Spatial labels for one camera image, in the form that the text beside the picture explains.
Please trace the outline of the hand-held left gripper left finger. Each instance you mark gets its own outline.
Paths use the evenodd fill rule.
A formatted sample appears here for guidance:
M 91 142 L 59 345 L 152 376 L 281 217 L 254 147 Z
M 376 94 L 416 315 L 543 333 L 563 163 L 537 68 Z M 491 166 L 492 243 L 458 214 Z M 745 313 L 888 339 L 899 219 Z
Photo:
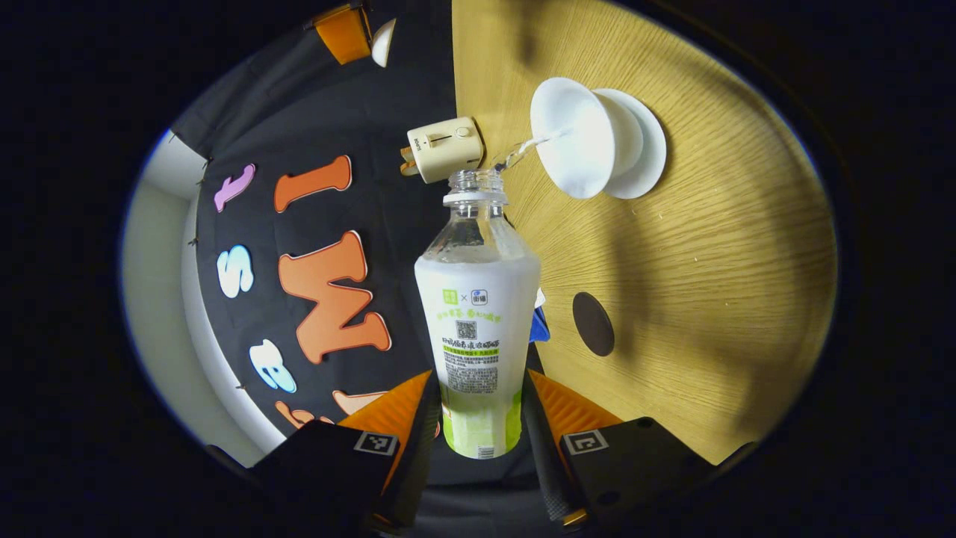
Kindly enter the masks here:
M 415 523 L 440 416 L 433 371 L 338 424 L 304 423 L 250 469 L 297 531 L 401 535 Z

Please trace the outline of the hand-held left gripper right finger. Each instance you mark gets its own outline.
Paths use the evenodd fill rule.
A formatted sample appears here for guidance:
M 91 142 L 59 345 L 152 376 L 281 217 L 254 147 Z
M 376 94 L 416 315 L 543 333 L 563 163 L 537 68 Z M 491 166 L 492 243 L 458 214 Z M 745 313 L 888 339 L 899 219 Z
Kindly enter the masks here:
M 564 531 L 648 524 L 714 473 L 654 418 L 619 419 L 538 371 L 524 374 L 523 414 L 547 514 Z

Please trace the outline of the clear water bottle green label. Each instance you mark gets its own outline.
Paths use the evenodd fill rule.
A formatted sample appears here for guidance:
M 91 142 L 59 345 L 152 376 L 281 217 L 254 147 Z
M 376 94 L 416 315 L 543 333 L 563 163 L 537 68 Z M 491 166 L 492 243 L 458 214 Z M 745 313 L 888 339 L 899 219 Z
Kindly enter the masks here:
M 541 262 L 506 221 L 493 168 L 450 177 L 450 219 L 415 262 L 441 391 L 441 432 L 475 460 L 501 457 L 521 436 L 521 402 Z

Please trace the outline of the dark round coaster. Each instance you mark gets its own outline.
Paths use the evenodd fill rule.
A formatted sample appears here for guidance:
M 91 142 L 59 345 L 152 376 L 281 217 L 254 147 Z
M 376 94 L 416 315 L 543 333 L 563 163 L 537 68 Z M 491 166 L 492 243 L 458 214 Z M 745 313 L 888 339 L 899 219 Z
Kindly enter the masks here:
M 608 356 L 615 347 L 612 322 L 600 301 L 588 292 L 578 292 L 571 303 L 577 333 L 594 355 Z

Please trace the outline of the white teacup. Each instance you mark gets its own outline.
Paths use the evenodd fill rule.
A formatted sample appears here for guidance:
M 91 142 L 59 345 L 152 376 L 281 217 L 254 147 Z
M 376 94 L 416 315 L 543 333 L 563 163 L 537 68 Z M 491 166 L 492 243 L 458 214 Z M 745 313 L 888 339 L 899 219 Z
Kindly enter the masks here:
M 625 94 L 564 76 L 537 86 L 530 127 L 547 177 L 574 199 L 596 197 L 641 160 L 645 136 Z

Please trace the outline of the blue folded towel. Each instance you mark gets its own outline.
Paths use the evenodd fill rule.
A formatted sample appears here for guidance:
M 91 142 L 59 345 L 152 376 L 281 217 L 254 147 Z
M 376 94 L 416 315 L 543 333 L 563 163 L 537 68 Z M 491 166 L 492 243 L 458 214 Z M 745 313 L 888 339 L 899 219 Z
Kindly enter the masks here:
M 550 334 L 549 327 L 547 327 L 547 322 L 545 319 L 545 313 L 543 310 L 543 305 L 545 303 L 545 295 L 543 291 L 539 288 L 536 293 L 535 300 L 535 310 L 533 310 L 533 320 L 530 324 L 530 337 L 529 342 L 535 343 L 535 341 L 549 341 L 552 335 Z

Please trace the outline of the white toaster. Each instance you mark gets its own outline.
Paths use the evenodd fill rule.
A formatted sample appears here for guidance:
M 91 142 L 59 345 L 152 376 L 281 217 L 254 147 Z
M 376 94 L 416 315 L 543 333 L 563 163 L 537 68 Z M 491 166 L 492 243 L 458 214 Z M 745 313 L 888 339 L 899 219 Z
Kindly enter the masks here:
M 424 183 L 445 181 L 461 170 L 478 168 L 485 146 L 471 117 L 442 120 L 407 132 Z

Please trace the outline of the black backdrop cloth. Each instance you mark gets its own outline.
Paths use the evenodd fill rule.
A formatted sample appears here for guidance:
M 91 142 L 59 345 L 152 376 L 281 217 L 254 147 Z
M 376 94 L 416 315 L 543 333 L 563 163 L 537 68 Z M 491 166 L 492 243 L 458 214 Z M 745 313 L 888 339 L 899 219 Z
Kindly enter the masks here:
M 313 28 L 223 75 L 173 123 L 208 159 L 196 205 L 206 317 L 278 432 L 338 424 L 429 370 L 413 264 L 448 218 L 444 189 L 400 177 L 415 123 L 456 109 L 451 0 L 373 0 L 397 20 L 386 68 L 339 65 Z M 435 432 L 409 538 L 551 532 L 530 444 L 489 462 Z

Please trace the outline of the white saucer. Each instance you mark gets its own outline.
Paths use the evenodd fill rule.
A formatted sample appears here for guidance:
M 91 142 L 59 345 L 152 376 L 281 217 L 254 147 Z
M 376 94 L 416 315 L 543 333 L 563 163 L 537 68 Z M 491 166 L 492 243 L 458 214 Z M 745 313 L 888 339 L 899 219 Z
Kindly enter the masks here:
M 665 129 L 654 112 L 643 102 L 622 91 L 595 88 L 595 94 L 629 111 L 641 129 L 641 150 L 636 163 L 628 170 L 615 174 L 604 188 L 604 193 L 619 199 L 635 199 L 648 194 L 658 184 L 665 171 L 667 142 Z

